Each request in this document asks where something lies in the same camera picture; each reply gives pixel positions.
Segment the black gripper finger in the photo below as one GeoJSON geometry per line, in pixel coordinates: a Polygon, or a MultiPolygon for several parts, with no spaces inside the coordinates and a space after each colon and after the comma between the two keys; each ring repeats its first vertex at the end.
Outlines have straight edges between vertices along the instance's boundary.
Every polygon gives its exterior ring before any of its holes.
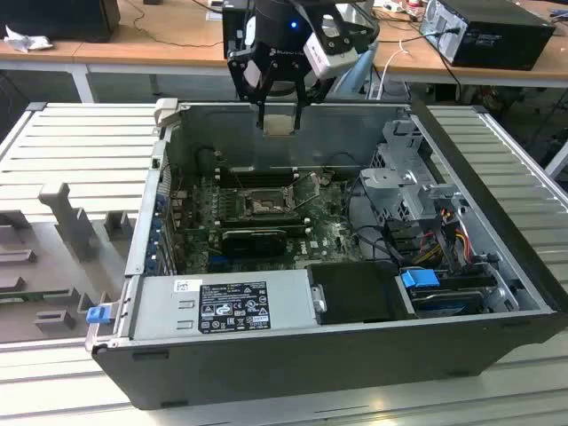
{"type": "Polygon", "coordinates": [[[297,71],[294,74],[294,84],[296,89],[294,130],[300,130],[303,110],[311,104],[320,104],[325,99],[332,87],[332,79],[320,80],[317,78],[315,83],[307,88],[304,72],[297,71]]]}
{"type": "Polygon", "coordinates": [[[256,106],[256,126],[264,128],[265,102],[274,83],[274,59],[265,48],[230,51],[227,59],[239,99],[256,106]]]}

